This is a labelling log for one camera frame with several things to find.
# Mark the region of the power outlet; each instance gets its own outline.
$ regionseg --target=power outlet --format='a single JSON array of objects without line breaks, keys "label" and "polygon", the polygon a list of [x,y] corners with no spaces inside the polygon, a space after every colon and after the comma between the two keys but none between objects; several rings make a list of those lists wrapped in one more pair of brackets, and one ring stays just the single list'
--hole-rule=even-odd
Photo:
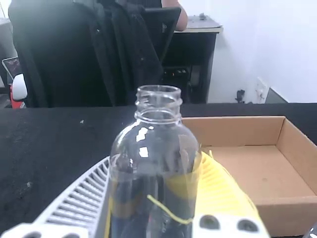
[{"label": "power outlet", "polygon": [[257,85],[256,85],[256,96],[257,96],[256,103],[259,103],[259,104],[265,103],[268,90],[269,90],[269,86],[260,77],[258,77]]}]

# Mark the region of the bottle neck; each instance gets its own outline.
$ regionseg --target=bottle neck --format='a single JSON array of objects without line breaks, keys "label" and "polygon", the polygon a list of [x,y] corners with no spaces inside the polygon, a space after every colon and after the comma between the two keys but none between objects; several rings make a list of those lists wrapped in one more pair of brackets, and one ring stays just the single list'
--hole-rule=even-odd
[{"label": "bottle neck", "polygon": [[146,123],[170,124],[181,120],[180,89],[165,85],[145,85],[138,88],[135,118]]}]

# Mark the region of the clear plastic bottle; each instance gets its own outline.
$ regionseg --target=clear plastic bottle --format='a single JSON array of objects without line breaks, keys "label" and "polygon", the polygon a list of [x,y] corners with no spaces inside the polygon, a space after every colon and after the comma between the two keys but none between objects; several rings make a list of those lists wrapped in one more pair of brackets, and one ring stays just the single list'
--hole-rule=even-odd
[{"label": "clear plastic bottle", "polygon": [[181,123],[180,95],[172,86],[138,88],[136,121],[111,149],[111,238],[191,236],[201,152]]}]

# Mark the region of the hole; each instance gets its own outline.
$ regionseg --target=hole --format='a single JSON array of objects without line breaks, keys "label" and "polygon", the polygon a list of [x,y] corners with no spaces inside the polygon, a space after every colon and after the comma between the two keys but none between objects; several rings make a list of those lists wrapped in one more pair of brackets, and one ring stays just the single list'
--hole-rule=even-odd
[{"label": "hole", "polygon": [[201,228],[209,229],[209,230],[219,230],[220,224],[216,217],[214,216],[203,216],[200,219],[199,226]]},{"label": "hole", "polygon": [[71,234],[63,236],[63,238],[80,238],[80,237],[77,234],[71,233]]},{"label": "hole", "polygon": [[108,160],[105,161],[105,166],[107,169],[109,168],[109,161]]},{"label": "hole", "polygon": [[249,220],[242,220],[238,223],[238,229],[246,232],[258,232],[258,226]]},{"label": "hole", "polygon": [[31,232],[24,236],[23,238],[40,238],[42,235],[39,232]]}]

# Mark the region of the open cardboard box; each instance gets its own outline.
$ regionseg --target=open cardboard box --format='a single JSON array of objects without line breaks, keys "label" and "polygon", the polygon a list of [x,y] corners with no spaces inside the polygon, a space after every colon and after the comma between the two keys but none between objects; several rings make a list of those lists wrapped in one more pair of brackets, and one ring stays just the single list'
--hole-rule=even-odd
[{"label": "open cardboard box", "polygon": [[285,117],[184,118],[256,204],[271,236],[317,222],[317,147]]}]

